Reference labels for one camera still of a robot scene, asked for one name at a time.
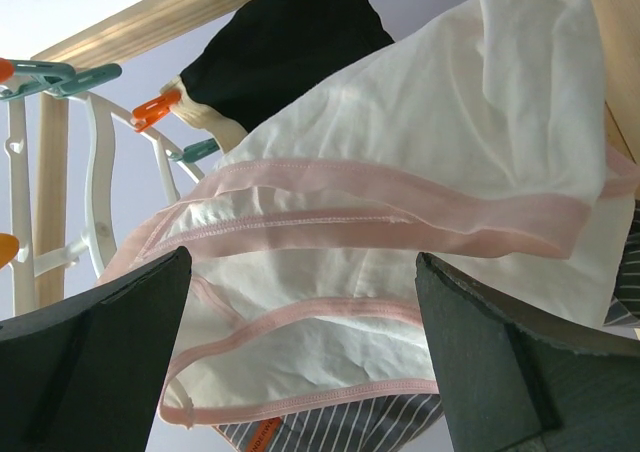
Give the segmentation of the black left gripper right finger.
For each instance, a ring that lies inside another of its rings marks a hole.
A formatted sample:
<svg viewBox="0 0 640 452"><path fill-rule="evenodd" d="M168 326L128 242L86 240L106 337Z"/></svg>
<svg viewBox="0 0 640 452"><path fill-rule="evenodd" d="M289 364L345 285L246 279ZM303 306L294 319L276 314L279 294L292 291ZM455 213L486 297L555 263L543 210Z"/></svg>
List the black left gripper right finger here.
<svg viewBox="0 0 640 452"><path fill-rule="evenodd" d="M639 343L421 253L416 291L457 451L636 451Z"/></svg>

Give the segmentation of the white oval clip hanger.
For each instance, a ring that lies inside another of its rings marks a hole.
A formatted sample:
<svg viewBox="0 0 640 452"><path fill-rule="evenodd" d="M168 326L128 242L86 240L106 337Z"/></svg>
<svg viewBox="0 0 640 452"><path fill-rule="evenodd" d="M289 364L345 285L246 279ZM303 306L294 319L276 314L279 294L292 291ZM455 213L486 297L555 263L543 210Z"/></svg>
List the white oval clip hanger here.
<svg viewBox="0 0 640 452"><path fill-rule="evenodd" d="M83 255L91 259L99 277L116 253L117 244L112 220L112 179L116 157L114 123L126 121L126 111L115 103L86 92L73 98L85 106L89 126L89 158L84 187L84 226L71 242L56 240L47 252L35 250L38 233L66 235L66 212L45 207L42 220L31 213L30 176L26 106L24 99L7 105L8 137L2 150L8 157L11 235L18 238L20 250L8 264L10 283L1 284L1 316L19 316L63 300L65 280L52 280L57 270L76 265Z"/></svg>

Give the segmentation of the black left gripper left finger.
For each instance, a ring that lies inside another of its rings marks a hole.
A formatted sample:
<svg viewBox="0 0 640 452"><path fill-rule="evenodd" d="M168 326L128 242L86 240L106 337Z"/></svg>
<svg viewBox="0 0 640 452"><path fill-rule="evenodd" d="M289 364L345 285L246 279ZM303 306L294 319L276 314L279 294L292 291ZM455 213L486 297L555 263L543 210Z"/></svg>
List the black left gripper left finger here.
<svg viewBox="0 0 640 452"><path fill-rule="evenodd" d="M191 280L184 247L1 323L4 451L143 451Z"/></svg>

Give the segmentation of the white pink-trimmed underwear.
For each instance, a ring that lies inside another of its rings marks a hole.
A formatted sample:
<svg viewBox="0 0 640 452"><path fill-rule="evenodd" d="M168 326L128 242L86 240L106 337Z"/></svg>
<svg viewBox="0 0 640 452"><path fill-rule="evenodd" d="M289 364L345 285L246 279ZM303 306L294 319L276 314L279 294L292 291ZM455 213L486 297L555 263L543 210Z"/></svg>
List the white pink-trimmed underwear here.
<svg viewBox="0 0 640 452"><path fill-rule="evenodd" d="M591 1L468 0L262 123L101 279L192 257L168 423L362 409L438 390L421 252L601 326L638 183L605 139Z"/></svg>

